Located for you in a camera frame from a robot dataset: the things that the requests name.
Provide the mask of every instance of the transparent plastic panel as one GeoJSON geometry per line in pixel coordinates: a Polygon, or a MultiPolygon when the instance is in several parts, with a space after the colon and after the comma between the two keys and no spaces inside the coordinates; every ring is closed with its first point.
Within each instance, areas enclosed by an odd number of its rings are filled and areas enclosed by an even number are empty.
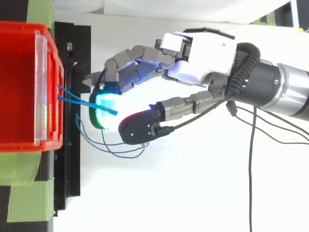
{"type": "Polygon", "coordinates": [[[34,143],[47,138],[47,39],[35,35],[34,143]]]}

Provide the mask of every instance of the green tape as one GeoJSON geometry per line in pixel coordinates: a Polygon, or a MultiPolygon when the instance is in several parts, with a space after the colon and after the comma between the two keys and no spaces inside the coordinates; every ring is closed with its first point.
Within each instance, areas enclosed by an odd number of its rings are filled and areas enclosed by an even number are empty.
{"type": "Polygon", "coordinates": [[[49,221],[54,214],[54,179],[11,187],[7,222],[49,221]]]}
{"type": "Polygon", "coordinates": [[[53,0],[29,0],[27,22],[43,23],[52,29],[54,23],[53,0]]]}
{"type": "Polygon", "coordinates": [[[0,153],[0,186],[32,185],[41,155],[41,152],[0,153]]]}

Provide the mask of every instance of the white backdrop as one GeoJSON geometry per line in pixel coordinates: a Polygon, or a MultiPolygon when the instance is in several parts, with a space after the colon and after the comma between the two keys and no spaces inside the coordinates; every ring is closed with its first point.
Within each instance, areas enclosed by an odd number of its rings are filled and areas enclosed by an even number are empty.
{"type": "Polygon", "coordinates": [[[289,0],[105,0],[107,15],[249,24],[289,0]]]}
{"type": "MultiPolygon", "coordinates": [[[[92,26],[92,72],[100,71],[106,59],[136,44],[153,46],[165,32],[203,26],[222,28],[236,35],[238,42],[254,43],[263,59],[309,71],[309,35],[294,29],[67,13],[57,14],[56,21],[92,26]]],[[[156,78],[132,89],[126,97],[151,104],[197,91],[197,87],[156,78]]],[[[239,112],[239,116],[252,122],[252,115],[239,112]]],[[[82,119],[89,136],[101,141],[86,107],[82,107],[82,119]]],[[[289,120],[309,130],[309,123],[289,120]]],[[[260,120],[257,125],[279,140],[304,141],[260,120]]],[[[120,140],[116,131],[105,134],[109,143],[120,140]]],[[[247,232],[250,135],[251,127],[232,118],[222,105],[190,126],[151,142],[138,159],[113,157],[95,150],[82,138],[81,197],[71,199],[68,208],[59,212],[54,230],[247,232]]],[[[281,145],[256,132],[254,232],[309,231],[308,163],[306,145],[281,145]]]]}

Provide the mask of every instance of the blue wire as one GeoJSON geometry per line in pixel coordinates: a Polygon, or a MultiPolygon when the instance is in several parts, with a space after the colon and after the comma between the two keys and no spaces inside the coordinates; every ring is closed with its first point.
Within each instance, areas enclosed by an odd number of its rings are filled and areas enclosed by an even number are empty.
{"type": "MultiPolygon", "coordinates": [[[[68,99],[68,98],[61,97],[60,95],[58,95],[58,99],[59,99],[59,100],[62,100],[62,101],[69,100],[69,101],[71,101],[72,103],[80,104],[80,101],[74,101],[74,100],[71,100],[71,99],[68,99]]],[[[81,104],[82,104],[82,105],[86,105],[86,106],[92,105],[92,106],[96,107],[97,109],[106,111],[106,112],[108,112],[108,113],[110,113],[110,114],[113,114],[113,115],[117,115],[117,114],[118,114],[118,111],[116,111],[116,110],[107,108],[107,107],[102,106],[102,105],[97,105],[97,104],[95,104],[95,103],[81,102],[81,104]]]]}
{"type": "Polygon", "coordinates": [[[85,137],[84,133],[82,132],[82,130],[81,130],[81,128],[80,128],[80,126],[78,125],[78,117],[76,117],[76,126],[77,126],[78,130],[80,131],[81,135],[83,136],[83,138],[84,138],[90,145],[92,145],[94,148],[96,148],[96,149],[98,149],[98,150],[100,150],[100,151],[103,151],[103,152],[106,152],[106,153],[111,153],[112,155],[114,155],[114,156],[116,156],[116,157],[124,158],[124,159],[134,159],[134,158],[139,157],[139,156],[145,151],[145,147],[144,147],[144,146],[142,146],[142,147],[140,147],[140,148],[137,148],[137,149],[135,149],[135,150],[123,151],[123,152],[110,152],[110,151],[103,150],[103,149],[101,149],[101,148],[95,146],[94,144],[92,144],[92,143],[85,137]],[[137,156],[135,156],[135,157],[126,157],[126,156],[119,156],[119,155],[117,155],[117,154],[123,154],[123,153],[129,153],[129,152],[137,151],[137,150],[140,150],[140,149],[142,149],[142,151],[141,151],[137,156]]]}
{"type": "Polygon", "coordinates": [[[108,145],[108,146],[116,146],[116,145],[123,145],[125,143],[121,143],[121,144],[102,144],[102,143],[98,143],[96,141],[93,141],[92,139],[89,138],[89,136],[87,135],[86,133],[86,130],[85,130],[85,127],[84,127],[84,124],[83,124],[83,121],[81,120],[80,117],[78,117],[78,114],[76,114],[76,117],[78,118],[78,120],[81,122],[81,125],[82,125],[82,128],[83,128],[83,131],[84,131],[84,134],[85,136],[87,137],[88,140],[90,140],[91,142],[95,143],[95,144],[99,144],[99,145],[108,145]]]}
{"type": "Polygon", "coordinates": [[[70,91],[66,90],[64,87],[62,87],[61,85],[58,85],[58,88],[61,89],[63,92],[66,92],[67,94],[69,94],[70,96],[74,97],[77,100],[80,100],[81,102],[86,102],[83,99],[77,97],[75,94],[71,93],[70,91]]]}
{"type": "Polygon", "coordinates": [[[72,104],[85,105],[85,106],[92,107],[92,108],[95,108],[95,109],[103,110],[103,111],[105,111],[105,112],[107,112],[111,115],[114,115],[114,116],[116,116],[118,114],[118,111],[106,108],[104,106],[100,106],[100,105],[88,103],[88,102],[73,101],[73,100],[70,100],[70,99],[67,99],[67,98],[63,98],[60,95],[58,95],[58,100],[69,102],[69,103],[72,103],[72,104]]]}
{"type": "MultiPolygon", "coordinates": [[[[102,130],[102,129],[101,129],[101,132],[102,132],[103,143],[105,143],[104,134],[103,134],[103,130],[102,130]]],[[[144,144],[142,144],[143,150],[142,150],[137,156],[134,156],[134,157],[124,157],[124,156],[118,156],[118,155],[116,155],[116,154],[115,154],[116,152],[112,152],[112,151],[109,149],[109,147],[108,147],[107,145],[105,145],[105,146],[106,146],[106,148],[108,149],[108,151],[109,151],[111,154],[113,154],[114,156],[117,156],[117,157],[119,157],[119,158],[126,158],[126,159],[135,159],[135,158],[139,157],[141,154],[143,154],[143,152],[145,151],[145,146],[144,146],[144,144]]]]}

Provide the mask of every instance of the coiled black cable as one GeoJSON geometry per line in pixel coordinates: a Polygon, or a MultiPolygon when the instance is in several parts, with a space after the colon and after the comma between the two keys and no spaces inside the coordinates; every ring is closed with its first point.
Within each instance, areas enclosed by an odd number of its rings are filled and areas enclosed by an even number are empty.
{"type": "Polygon", "coordinates": [[[231,77],[227,86],[228,94],[239,94],[245,80],[249,78],[250,73],[256,67],[261,57],[260,50],[252,43],[239,43],[237,44],[237,50],[247,52],[249,55],[244,64],[231,77]]]}

